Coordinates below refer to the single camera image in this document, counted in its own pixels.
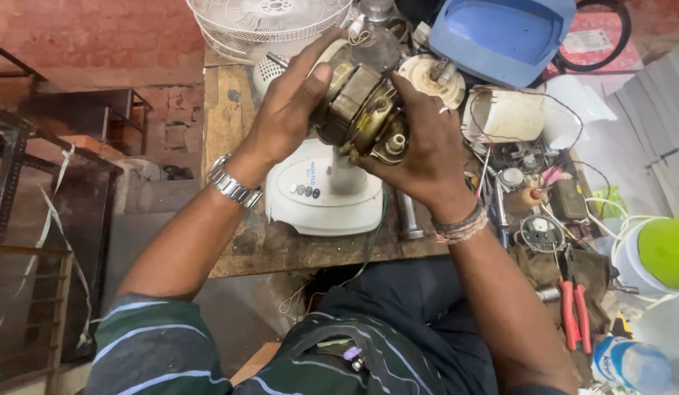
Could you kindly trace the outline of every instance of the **metal watch strap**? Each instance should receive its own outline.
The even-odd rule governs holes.
[[[225,161],[230,156],[230,154],[226,154],[218,158],[208,170],[207,179],[220,193],[248,209],[256,204],[264,192],[262,187],[257,189],[247,188],[225,172]]]

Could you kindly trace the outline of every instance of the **white fan base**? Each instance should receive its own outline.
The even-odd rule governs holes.
[[[363,172],[363,180],[351,183],[363,184],[359,191],[333,193],[328,174],[332,161],[333,147],[311,139],[274,166],[266,177],[269,220],[286,222],[298,233],[310,236],[346,236],[376,229],[383,210],[381,180]],[[319,189],[319,196],[299,195],[300,185]]]

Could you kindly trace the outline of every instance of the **fan grille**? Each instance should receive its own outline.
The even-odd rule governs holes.
[[[187,2],[209,44],[224,55],[241,59],[261,43],[300,40],[336,27],[352,4],[352,0]]]

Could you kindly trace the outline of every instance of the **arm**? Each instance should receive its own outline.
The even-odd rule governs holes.
[[[410,123],[405,160],[385,166],[372,157],[360,166],[415,200],[440,223],[457,223],[474,210],[464,182],[457,112],[438,114],[442,100],[414,90],[394,75]],[[535,384],[576,394],[573,365],[533,288],[488,228],[449,247],[502,386]]]
[[[291,59],[269,86],[252,130],[226,163],[244,186],[256,188],[277,163],[305,139],[308,118],[327,92],[332,70],[314,68],[345,31],[336,29]],[[205,187],[156,236],[125,277],[118,295],[135,292],[192,300],[240,224],[244,208],[211,185]]]

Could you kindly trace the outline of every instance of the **pliers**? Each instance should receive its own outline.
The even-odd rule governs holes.
[[[566,347],[574,351],[581,342],[583,352],[591,354],[591,331],[588,323],[588,310],[584,298],[586,287],[577,284],[573,275],[573,251],[571,244],[566,245],[563,251],[563,260],[560,263],[555,252],[555,261],[562,272],[562,279],[559,280],[559,287],[562,289],[562,318],[564,333],[566,334]],[[575,305],[578,325],[573,315]]]

